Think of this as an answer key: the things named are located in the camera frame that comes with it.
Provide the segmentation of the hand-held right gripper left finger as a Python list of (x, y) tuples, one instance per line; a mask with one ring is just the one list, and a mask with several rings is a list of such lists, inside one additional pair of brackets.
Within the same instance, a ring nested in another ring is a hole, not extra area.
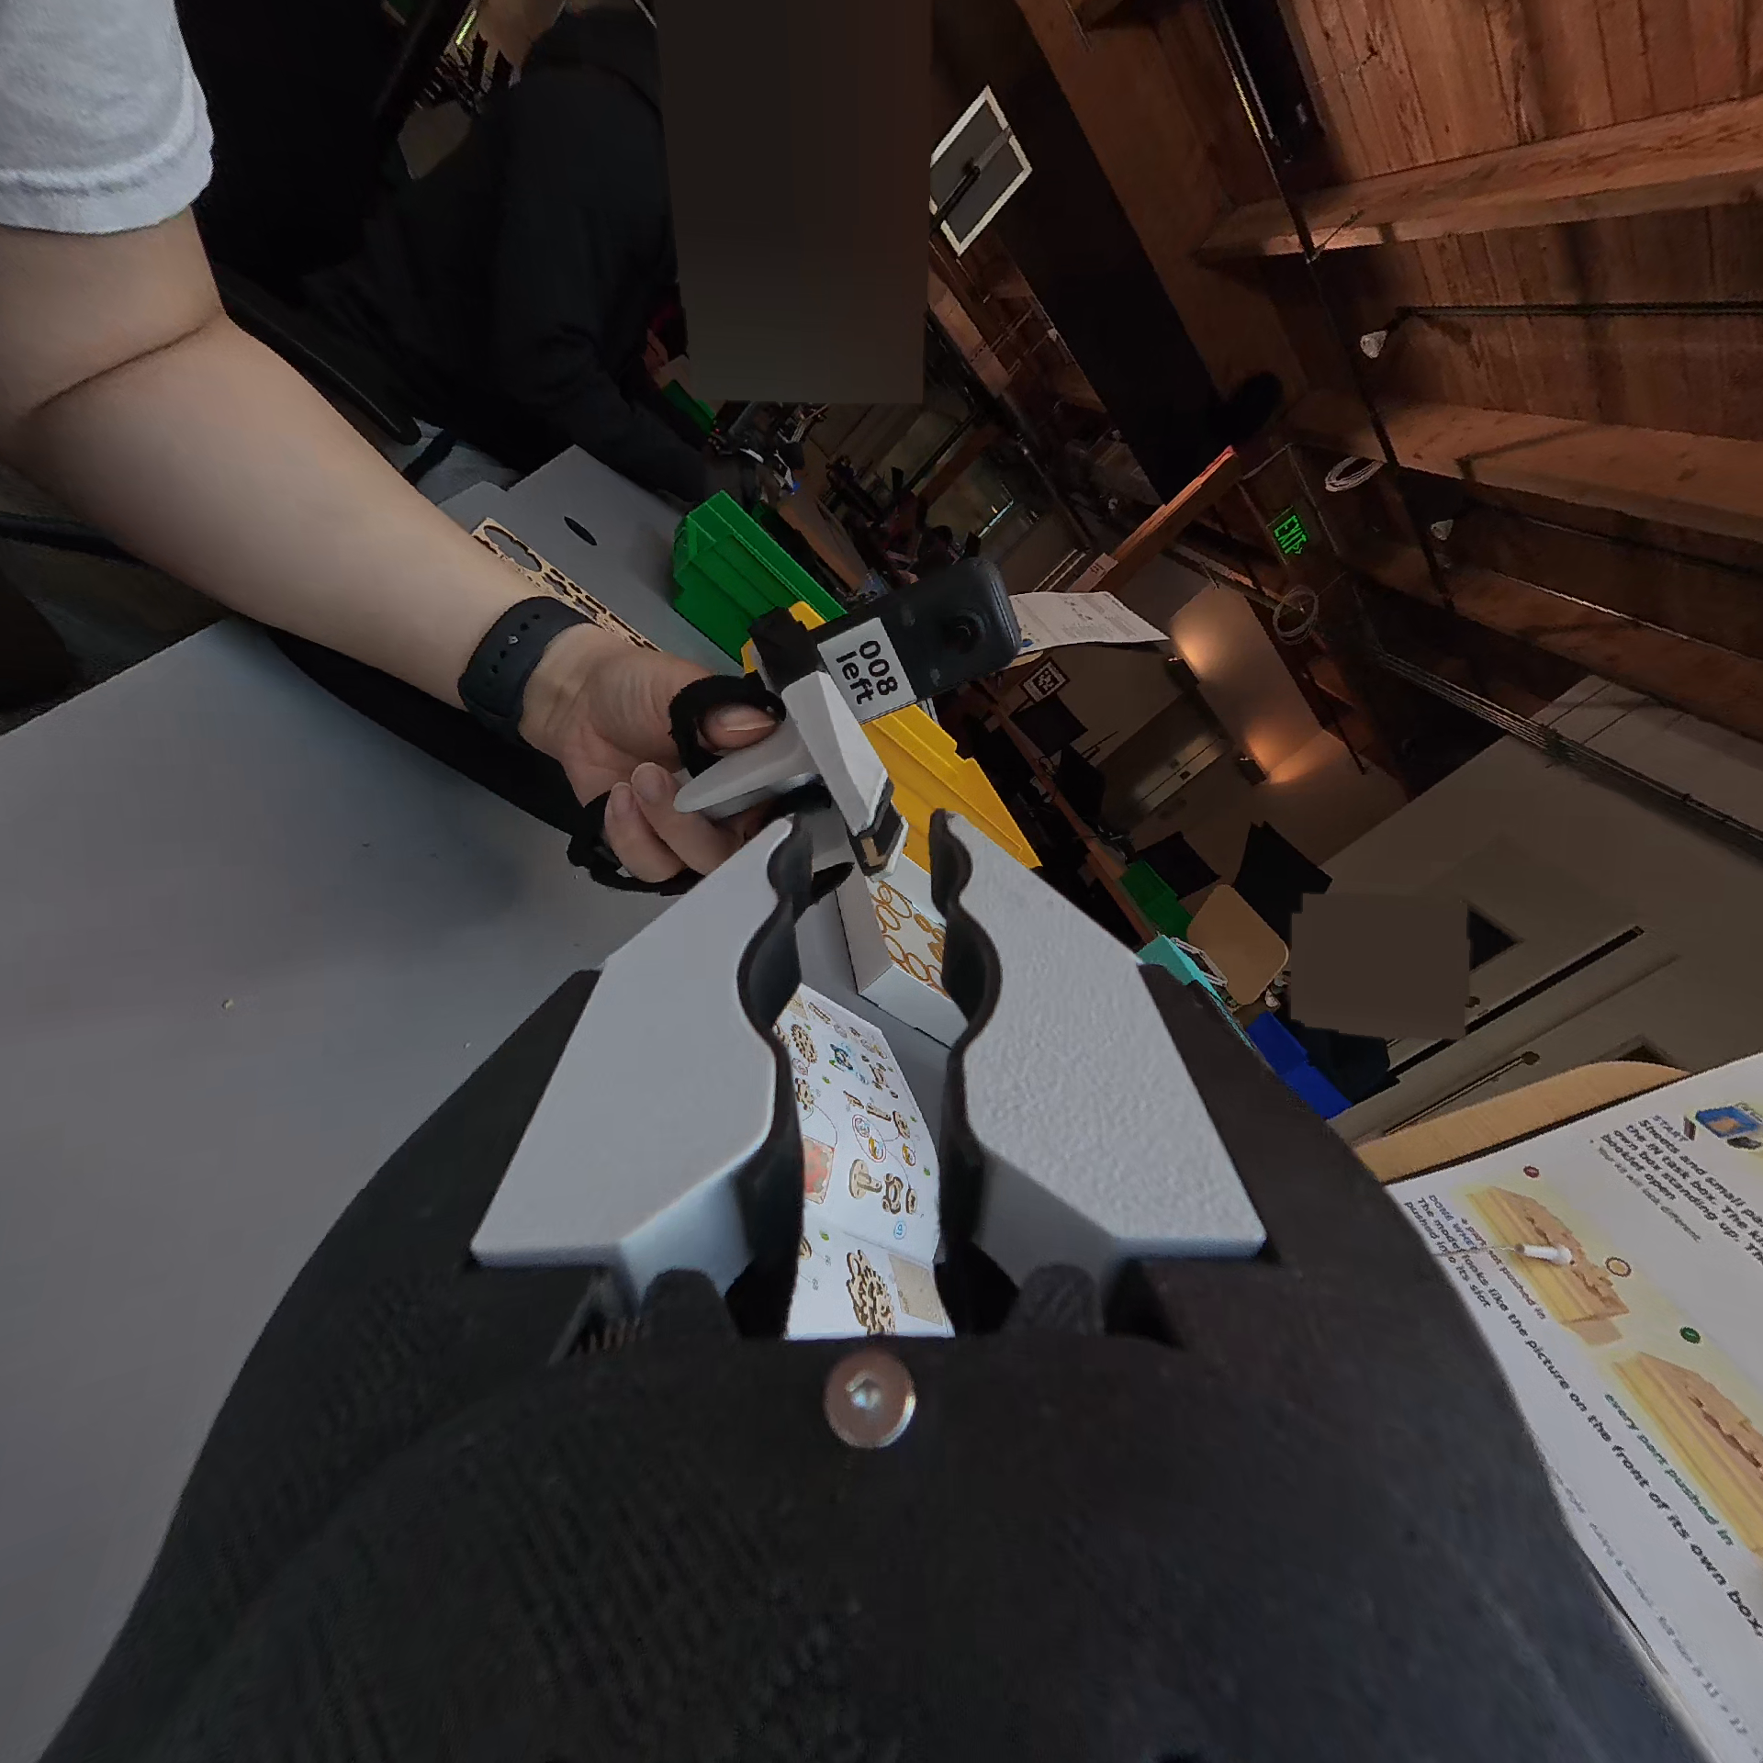
[(481, 1267), (600, 1267), (624, 1297), (671, 1271), (736, 1287), (784, 1335), (802, 1135), (774, 1024), (800, 983), (800, 823), (764, 827), (594, 975), (475, 1236)]

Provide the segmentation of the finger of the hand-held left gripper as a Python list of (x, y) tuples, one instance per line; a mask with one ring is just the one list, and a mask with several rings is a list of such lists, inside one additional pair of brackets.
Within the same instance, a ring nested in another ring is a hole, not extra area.
[(827, 799), (807, 817), (811, 868), (851, 862), (865, 876), (892, 874), (906, 827), (892, 781), (839, 688), (823, 672), (805, 672), (784, 688), (784, 710)]

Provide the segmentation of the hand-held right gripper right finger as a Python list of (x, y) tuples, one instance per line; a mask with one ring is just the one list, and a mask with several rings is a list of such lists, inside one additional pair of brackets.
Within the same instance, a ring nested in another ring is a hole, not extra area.
[(938, 811), (928, 852), (964, 1024), (938, 1129), (936, 1273), (958, 1329), (1049, 1267), (1110, 1299), (1130, 1265), (1256, 1258), (1266, 1228), (1157, 973), (968, 819)]

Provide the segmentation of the person's left forearm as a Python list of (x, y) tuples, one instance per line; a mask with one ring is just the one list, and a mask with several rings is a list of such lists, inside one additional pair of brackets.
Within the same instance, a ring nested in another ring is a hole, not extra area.
[(187, 212), (1, 232), (1, 453), (135, 558), (456, 704), (513, 574), (224, 315)]

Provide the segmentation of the plywood parts sheet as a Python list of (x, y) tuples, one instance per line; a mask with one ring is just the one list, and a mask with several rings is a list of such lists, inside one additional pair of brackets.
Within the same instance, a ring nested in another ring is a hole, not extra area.
[(568, 609), (576, 611), (594, 629), (614, 633), (620, 641), (634, 649), (657, 651), (643, 633), (630, 627), (628, 621), (608, 607), (602, 599), (588, 593), (582, 586), (568, 580), (556, 566), (531, 550), (505, 526), (493, 518), (481, 518), (470, 528), (470, 536), (481, 548), (489, 550), (499, 562), (513, 568), (523, 580), (535, 584), (541, 595), (549, 595)]

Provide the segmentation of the person's left hand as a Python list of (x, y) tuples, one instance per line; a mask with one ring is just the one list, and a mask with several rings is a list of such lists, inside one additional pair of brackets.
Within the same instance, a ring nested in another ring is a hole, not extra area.
[(521, 738), (560, 765), (582, 805), (606, 801), (604, 844), (628, 876), (647, 884), (719, 868), (760, 823), (756, 809), (717, 825), (673, 805), (681, 761), (667, 712), (703, 676), (671, 655), (570, 627), (549, 643), (525, 686)]

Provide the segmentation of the yellow plastic bin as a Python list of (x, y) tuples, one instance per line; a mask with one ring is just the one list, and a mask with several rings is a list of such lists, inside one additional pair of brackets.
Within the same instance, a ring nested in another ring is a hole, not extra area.
[(983, 611), (983, 597), (952, 595), (954, 615), (938, 621), (906, 601), (871, 607), (833, 623), (821, 623), (805, 605), (760, 615), (740, 651), (740, 669), (760, 669), (762, 625), (780, 617), (804, 629), (809, 659), (833, 680), (853, 718), (892, 781), (892, 801), (906, 827), (906, 856), (928, 870), (928, 833), (936, 811), (962, 815), (1023, 868), (1037, 870), (1037, 852), (1023, 829), (1001, 805), (977, 761), (962, 757), (958, 744), (916, 706), (924, 690), (960, 684), (999, 635)]

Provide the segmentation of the hanging white paper sheet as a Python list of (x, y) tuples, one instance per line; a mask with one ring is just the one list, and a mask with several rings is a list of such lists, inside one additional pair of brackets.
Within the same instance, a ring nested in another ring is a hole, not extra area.
[(1106, 591), (1021, 593), (1009, 597), (1021, 635), (1019, 657), (1053, 649), (1167, 649), (1165, 631)]

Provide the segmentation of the teal plastic bin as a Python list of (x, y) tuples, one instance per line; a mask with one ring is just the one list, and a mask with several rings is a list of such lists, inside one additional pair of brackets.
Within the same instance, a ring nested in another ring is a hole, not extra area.
[(1140, 965), (1155, 967), (1181, 985), (1193, 985), (1226, 1018), (1232, 1020), (1234, 1005), (1217, 967), (1197, 947), (1179, 937), (1159, 935), (1138, 953)]

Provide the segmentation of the blue plastic bin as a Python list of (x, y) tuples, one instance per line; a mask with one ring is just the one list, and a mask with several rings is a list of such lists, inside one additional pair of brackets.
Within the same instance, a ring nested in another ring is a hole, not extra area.
[(1244, 1038), (1262, 1056), (1266, 1068), (1272, 1070), (1311, 1113), (1321, 1119), (1333, 1119), (1349, 1109), (1347, 1099), (1319, 1070), (1309, 1066), (1306, 1048), (1274, 1014), (1262, 1012), (1248, 1022), (1244, 1026)]

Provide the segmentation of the white cardboard box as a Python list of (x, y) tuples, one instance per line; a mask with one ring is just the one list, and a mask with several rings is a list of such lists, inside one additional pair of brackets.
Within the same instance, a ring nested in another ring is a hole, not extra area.
[(966, 1018), (942, 987), (946, 925), (928, 874), (898, 856), (889, 876), (851, 870), (833, 900), (855, 993), (936, 1044), (954, 1046)]

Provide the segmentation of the black smartwatch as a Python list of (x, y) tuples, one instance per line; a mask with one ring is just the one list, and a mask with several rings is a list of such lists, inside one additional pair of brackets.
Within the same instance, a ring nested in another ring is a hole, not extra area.
[(531, 676), (543, 653), (570, 629), (590, 629), (590, 619), (556, 597), (527, 597), (505, 609), (456, 680), (462, 710), (495, 738), (519, 744)]

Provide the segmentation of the grey panel with hole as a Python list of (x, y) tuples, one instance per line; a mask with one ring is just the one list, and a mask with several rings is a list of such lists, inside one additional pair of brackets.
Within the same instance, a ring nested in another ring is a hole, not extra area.
[[(442, 504), (464, 532), (493, 518), (602, 599), (657, 651), (703, 671), (736, 674), (726, 655), (673, 611), (671, 542), (679, 512), (586, 453), (560, 453), (511, 489), (479, 483)], [(525, 595), (539, 595), (505, 562)]]

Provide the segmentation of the white framed ceiling light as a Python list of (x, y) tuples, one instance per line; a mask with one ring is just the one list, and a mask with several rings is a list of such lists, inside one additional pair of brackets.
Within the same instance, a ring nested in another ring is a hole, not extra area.
[(930, 157), (928, 214), (934, 236), (960, 257), (1031, 176), (1017, 133), (983, 87)]

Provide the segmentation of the printed instruction page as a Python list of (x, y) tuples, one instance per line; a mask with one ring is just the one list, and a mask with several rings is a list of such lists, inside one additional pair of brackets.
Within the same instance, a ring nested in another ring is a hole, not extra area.
[(1387, 1184), (1703, 1760), (1760, 1758), (1758, 1127), (1750, 1054)]

